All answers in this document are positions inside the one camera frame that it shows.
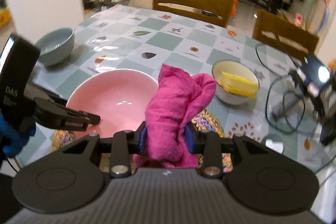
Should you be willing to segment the blue gloved left hand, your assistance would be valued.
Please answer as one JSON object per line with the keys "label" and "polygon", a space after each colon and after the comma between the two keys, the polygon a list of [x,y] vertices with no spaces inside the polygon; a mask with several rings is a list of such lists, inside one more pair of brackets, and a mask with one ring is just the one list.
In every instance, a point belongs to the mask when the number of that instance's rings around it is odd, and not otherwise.
{"label": "blue gloved left hand", "polygon": [[17,156],[24,146],[29,142],[30,137],[36,133],[36,124],[31,126],[27,131],[18,133],[11,127],[1,115],[1,139],[5,138],[5,144],[2,147],[2,152],[7,158],[14,158]]}

